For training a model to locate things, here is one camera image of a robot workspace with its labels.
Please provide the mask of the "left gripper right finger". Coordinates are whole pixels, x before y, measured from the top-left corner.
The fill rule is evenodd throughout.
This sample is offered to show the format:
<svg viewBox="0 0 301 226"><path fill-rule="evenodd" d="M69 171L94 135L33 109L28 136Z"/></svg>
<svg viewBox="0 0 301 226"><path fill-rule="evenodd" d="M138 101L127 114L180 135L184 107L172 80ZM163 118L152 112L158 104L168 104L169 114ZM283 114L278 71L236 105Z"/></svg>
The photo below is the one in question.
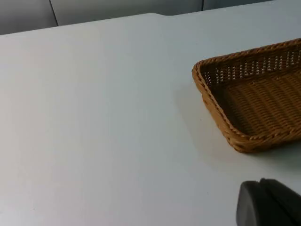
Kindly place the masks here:
<svg viewBox="0 0 301 226"><path fill-rule="evenodd" d="M260 180L270 197L295 226L301 225L301 196L275 179Z"/></svg>

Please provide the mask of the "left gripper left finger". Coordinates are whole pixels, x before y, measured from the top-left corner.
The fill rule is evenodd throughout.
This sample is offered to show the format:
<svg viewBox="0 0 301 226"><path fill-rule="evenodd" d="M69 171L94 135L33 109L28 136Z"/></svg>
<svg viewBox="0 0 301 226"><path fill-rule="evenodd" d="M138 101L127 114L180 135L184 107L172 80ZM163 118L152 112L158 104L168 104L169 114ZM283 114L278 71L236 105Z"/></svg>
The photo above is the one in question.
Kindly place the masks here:
<svg viewBox="0 0 301 226"><path fill-rule="evenodd" d="M294 226L260 181L240 185L236 210L238 226Z"/></svg>

